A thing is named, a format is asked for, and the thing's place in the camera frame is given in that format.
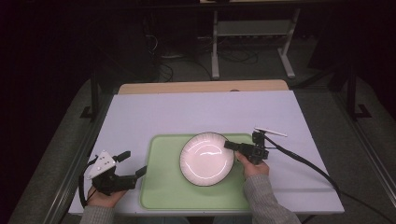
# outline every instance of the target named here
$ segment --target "floor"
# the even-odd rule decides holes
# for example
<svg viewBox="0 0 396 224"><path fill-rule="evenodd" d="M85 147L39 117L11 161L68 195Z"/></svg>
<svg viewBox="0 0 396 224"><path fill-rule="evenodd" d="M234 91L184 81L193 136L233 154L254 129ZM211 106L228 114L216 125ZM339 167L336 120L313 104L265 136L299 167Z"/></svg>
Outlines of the floor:
<svg viewBox="0 0 396 224"><path fill-rule="evenodd" d="M282 38L228 38L222 40L219 46L221 56L219 59L219 81L284 79L292 87L319 72L307 68L311 53L316 45L315 38L296 39L291 43L289 57L296 74L295 79L286 77L281 61L277 56L276 48L281 43ZM197 53L192 55L190 52L180 51L174 46L160 46L162 48L159 53L162 57L159 61L160 73L157 81L210 80L210 48L208 46L210 46L210 39L201 39L198 43L199 48L195 49ZM368 142L375 148L387 171L394 177L396 174L394 170L396 167L394 160L396 158L394 150L396 123L377 102L370 86L360 79L358 80L357 103L365 105L372 117L359 119L357 122L352 121L345 112L345 91L331 92L327 89L327 84L331 78L332 75L328 75L309 87L294 90L294 93L330 176L346 193L341 197L346 211L339 215L317 216L309 220L308 223L387 223L386 219L373 209L358 203L347 195L352 195L366 202L379 210L384 216L396 222L395 203L384 188L383 181L378 177L375 166L369 159L367 146L361 141L360 132L358 132L365 133ZM76 119L76 114L80 114L83 106L90 100L89 87L89 83L86 83L76 95L57 131L58 134L55 134L49 146L48 154L51 154L50 151L53 150L51 148L55 147L58 151L69 151L70 146L76 147L82 141L81 136L87 132L84 127L88 124L86 120ZM57 138L60 133L63 133L63 137ZM69 137L65 137L65 133L71 134ZM53 156L53 153L49 158L51 160L57 159ZM58 158L58 160L67 163L70 159L62 160ZM40 220L37 218L38 215L35 215L35 212L32 211L34 208L28 206L29 201L32 201L31 194L35 193L34 202L36 203L48 202L43 202L43 199L39 198L41 195L39 190L42 189L35 187L32 182L30 185L31 193L22 198L24 202L21 202L20 207L17 207L16 212L14 212L11 219L12 223L25 222L28 217L30 220L35 220L35 218ZM299 216L299 218L303 221L307 216ZM63 219L63 223L78 222L79 216L66 214ZM116 217L116 223L134 222L135 220L132 217ZM191 218L191 223L210 222L210 217Z"/></svg>

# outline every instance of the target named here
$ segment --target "gray carpet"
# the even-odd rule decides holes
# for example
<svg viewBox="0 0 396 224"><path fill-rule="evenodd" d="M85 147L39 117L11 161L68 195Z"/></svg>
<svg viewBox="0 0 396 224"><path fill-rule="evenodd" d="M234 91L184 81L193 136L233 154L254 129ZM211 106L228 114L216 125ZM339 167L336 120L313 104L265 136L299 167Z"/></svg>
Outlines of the gray carpet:
<svg viewBox="0 0 396 224"><path fill-rule="evenodd" d="M254 48L254 50L247 48L248 50L244 51L224 47L222 50L227 58L219 60L220 80L281 78L285 79L289 85L300 83L317 72L306 68L315 43L313 39L292 42L289 56L297 76L293 80L286 78L282 64L277 57L278 42L275 44L265 42L259 48ZM255 58L252 57L250 59L252 61L244 63L231 62L230 55L233 55L233 59L236 57L241 59L245 57L244 55L254 57L257 55L258 61L255 63ZM188 60L181 58L163 61L163 63L173 69L173 81L209 80L207 73L207 70L210 71L209 53L202 53ZM160 81L168 78L169 74L163 74ZM354 123L346 115L344 105L339 103L340 99L345 98L345 94L329 92L323 88L329 78L331 77L325 77L305 90L295 91L319 153L330 176L338 183L341 190L367 202L396 221L395 206L384 191L373 165L368 160L364 146L354 131ZM373 115L370 119L359 119L359 125L375 146L378 156L388 168L389 173L395 176L395 121L377 102L370 87L361 80L358 82L357 101L359 104L365 104ZM81 144L81 137L87 132L87 121L79 119L78 115L88 103L89 85L87 84L81 88L81 92L71 104L63 123L49 145L48 153L43 157L30 186L14 212L11 223L42 222L57 186L65 175L67 161L74 155L73 149L78 148L76 145ZM39 183L48 176L54 181L51 181L44 189L40 188ZM344 214L318 216L308 223L387 223L385 219L360 203L346 196L342 196L341 200L346 209ZM78 216L66 215L63 223L78 222ZM116 223L131 222L134 222L133 218L118 217Z"/></svg>

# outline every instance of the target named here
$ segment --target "white table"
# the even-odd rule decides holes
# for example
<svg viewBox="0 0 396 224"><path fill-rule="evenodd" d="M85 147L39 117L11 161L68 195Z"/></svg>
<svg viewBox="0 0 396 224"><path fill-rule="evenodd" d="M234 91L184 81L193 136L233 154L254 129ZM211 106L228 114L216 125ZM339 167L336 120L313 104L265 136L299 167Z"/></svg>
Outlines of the white table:
<svg viewBox="0 0 396 224"><path fill-rule="evenodd" d="M116 174L132 175L146 164L149 142L158 134L251 134L254 127L287 133L287 138L272 135L270 137L282 147L299 154L326 172L293 91L116 95L107 112L90 160L102 150L112 155L131 150L131 158L128 162L118 164ZM344 212L344 207L331 184L308 166L277 150L270 151L266 162L271 167L270 179L275 196L279 203L289 210L297 214ZM85 192L88 192L90 185L91 181L86 180ZM129 190L121 199L116 212L127 216L214 216L239 213L221 210L147 210L139 204L140 187L141 180L135 189ZM76 194L69 213L82 212L83 208Z"/></svg>

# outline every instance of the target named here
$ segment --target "black cable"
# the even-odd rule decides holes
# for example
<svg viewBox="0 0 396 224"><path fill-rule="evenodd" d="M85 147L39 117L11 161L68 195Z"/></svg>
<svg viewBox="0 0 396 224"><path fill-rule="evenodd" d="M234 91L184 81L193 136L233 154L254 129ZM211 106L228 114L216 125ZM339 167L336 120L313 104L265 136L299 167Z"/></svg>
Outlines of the black cable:
<svg viewBox="0 0 396 224"><path fill-rule="evenodd" d="M224 61L227 62L231 62L231 63L243 63L243 64L254 64L257 63L259 60L259 55L256 52L252 52L252 54L250 55L249 52L246 52L244 50L241 50L240 52L243 52L246 54L245 58L238 58L237 56L233 55L232 53L227 53L223 50L219 50L218 51L218 55L220 56L221 59L223 59ZM251 63L248 63L248 60L254 58L254 61Z"/></svg>
<svg viewBox="0 0 396 224"><path fill-rule="evenodd" d="M81 174L78 177L78 195L79 195L79 201L81 202L82 207L87 206L87 201L85 200L85 193L84 193L84 174L85 171L90 167L92 164L96 163L96 160L98 159L98 156L96 156L95 159L92 161L88 162L88 164L84 167L84 169L81 171Z"/></svg>
<svg viewBox="0 0 396 224"><path fill-rule="evenodd" d="M335 189L335 192L338 194L338 197L341 196L341 191L340 191L340 189L338 188L337 183L335 183L335 181L332 180L332 178L331 178L329 175L327 175L327 174L324 173L322 170L320 170L316 165L314 165L312 162L310 162L310 161L304 159L303 157L301 157L301 156L295 154L294 152L291 152L291 151L286 150L285 148L283 148L282 146L278 145L278 144L275 143L273 140L271 140L269 137L267 137L267 136L264 135L264 138L265 138L268 142L270 142L272 145L274 145L279 151L283 152L283 153L286 154L287 156L289 156L289 157L291 157L291 158L293 158L293 159L295 159L295 160L297 160L297 161L299 161L299 162L302 162L303 164L305 164L305 165L311 167L311 168L314 169L316 172L318 172L318 173L320 173L321 175L323 175L323 176L332 184L332 186L333 186L334 189Z"/></svg>
<svg viewBox="0 0 396 224"><path fill-rule="evenodd" d="M170 60L170 62L167 62L167 63L195 63L195 64L199 65L200 67L202 67L205 70L206 74L209 76L209 80L212 80L212 76L211 76L210 72L207 70L207 68L205 68L201 63L198 63L193 59L182 58L182 59L168 59L168 60Z"/></svg>
<svg viewBox="0 0 396 224"><path fill-rule="evenodd" d="M99 20L101 20L101 19L102 19L102 18L99 18L98 20L91 22L91 23L90 23L90 26L93 26L95 23L99 22ZM137 74L131 72L130 70L128 70L127 68L125 68L125 67L124 67L122 64L120 64L112 55L110 55L100 44L98 44L98 43L93 39L92 35L90 34L89 29L86 30L85 34L86 34L86 36L90 39L91 43L92 43L94 46L96 46L96 48L97 48L104 56L106 56L107 59L109 59L111 62L113 62L121 71L123 71L125 74L127 74L127 75L129 75L129 76L131 76L131 77L133 77L133 78L142 78L142 77L140 77L139 75L137 75Z"/></svg>
<svg viewBox="0 0 396 224"><path fill-rule="evenodd" d="M311 215L309 217L307 217L304 221L301 222L301 224L305 224L307 223L309 220L311 220L312 218L316 217L317 215Z"/></svg>
<svg viewBox="0 0 396 224"><path fill-rule="evenodd" d="M258 51L258 52L255 52L254 50L248 49L247 46L246 46L246 43L242 43L242 41L239 41L239 47L240 47L243 51L245 51L247 54L250 54L250 53L251 53L251 55L250 55L249 57L247 57L247 58L246 58L244 61L242 61L241 63L243 63L243 64L255 64L255 63L257 63L257 62L259 61L259 53L260 53L259 51ZM248 60L251 59L251 58L254 58L254 61L248 63Z"/></svg>
<svg viewBox="0 0 396 224"><path fill-rule="evenodd" d="M172 67L170 67L170 66L168 66L168 65L166 65L164 63L160 63L160 64L158 64L158 66L159 66L159 70L160 70L161 76L165 78L165 82L173 81L174 71L173 71ZM163 71L162 66L168 68L170 70L170 73L166 73L165 71Z"/></svg>
<svg viewBox="0 0 396 224"><path fill-rule="evenodd" d="M327 175L327 174L324 173L322 170L320 170L320 169L319 169L316 165L314 165L312 162L310 162L310 161L304 159L303 157L301 157L301 156L295 154L294 152L291 152L291 151L286 150L285 148L283 148L282 146L276 144L274 141L272 141L269 137L267 137L267 136L265 136L265 135L264 135L264 138L265 138L268 142L270 142L272 145L274 145L279 151L283 152L284 154L288 155L289 157L291 157L291 158L293 158L293 159L295 159L295 160L297 160L297 161L299 161L299 162L304 163L305 165L311 167L312 169L314 169L315 171L317 171L318 173L320 173L321 175L323 175L323 176L332 184L332 186L334 187L335 191L336 191L337 194L338 194L338 197L340 197L341 194L343 194L343 195L347 196L348 198L350 198L350 199L352 199L352 200L355 200L356 202L361 203L362 205L364 205L364 206L368 207L369 209L373 210L374 212L376 212L377 214L379 214L382 218L386 219L389 223L394 224L394 222L393 222L389 217L385 216L381 211L379 211L378 209L372 207L370 204L365 203L365 202L363 202L362 200L360 200L360 199L358 199L358 198L355 198L355 197L353 197L352 195L347 194L347 193L341 191L341 190L338 188L338 185L335 183L335 181L334 181L329 175ZM302 222L302 224L307 223L309 220L311 220L311 219L314 218L315 216L316 216L316 215L312 215L312 216L307 217L307 218Z"/></svg>
<svg viewBox="0 0 396 224"><path fill-rule="evenodd" d="M343 192L343 191L341 191L341 193L342 193L343 195L347 196L348 198L350 198L350 199L352 199L352 200L355 200L356 202L361 203L362 205L364 205L364 206L370 208L371 210L373 210L374 212L376 212L377 214L379 214L382 218L386 219L389 223L394 224L394 222L393 222L389 217L385 216L385 214L383 214L383 213L382 213L381 211L379 211L378 209L372 207L370 204L365 203L364 201L362 201L362 200L360 200L360 199L358 199L358 198L355 198L354 196L352 196L352 195L350 195L350 194L348 194L348 193L345 193L345 192Z"/></svg>
<svg viewBox="0 0 396 224"><path fill-rule="evenodd" d="M87 201L89 201L90 200L90 198L93 196L93 194L95 193L97 191L97 189L96 190L94 190L93 191L93 193L87 198Z"/></svg>

